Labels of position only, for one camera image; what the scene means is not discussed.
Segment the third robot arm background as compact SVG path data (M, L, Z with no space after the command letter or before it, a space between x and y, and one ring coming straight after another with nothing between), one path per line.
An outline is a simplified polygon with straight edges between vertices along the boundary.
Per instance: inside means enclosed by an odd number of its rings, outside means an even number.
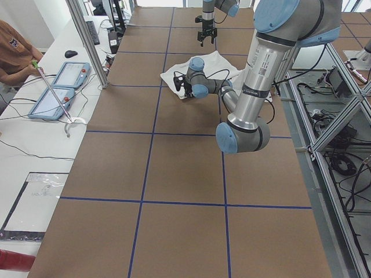
M370 62L370 46L371 46L371 39L364 46L364 48L358 53L358 58L364 63Z

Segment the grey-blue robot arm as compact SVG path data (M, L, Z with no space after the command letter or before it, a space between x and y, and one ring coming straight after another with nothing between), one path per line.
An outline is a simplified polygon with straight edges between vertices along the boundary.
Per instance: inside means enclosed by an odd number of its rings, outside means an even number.
M214 39L217 37L215 9L222 11L226 16L235 17L239 10L239 2L235 0L202 1L202 14L195 18L195 23L202 24L202 30L198 31L197 35L201 47L207 37L211 38L211 44L214 44Z
M216 128L222 152L254 152L267 145L270 130L259 113L285 53L293 47L325 45L337 39L341 7L341 1L260 1L253 16L255 33L239 94L231 82L207 78L205 63L199 57L190 60L186 74L174 76L176 90L183 87L187 97L221 97L230 112Z

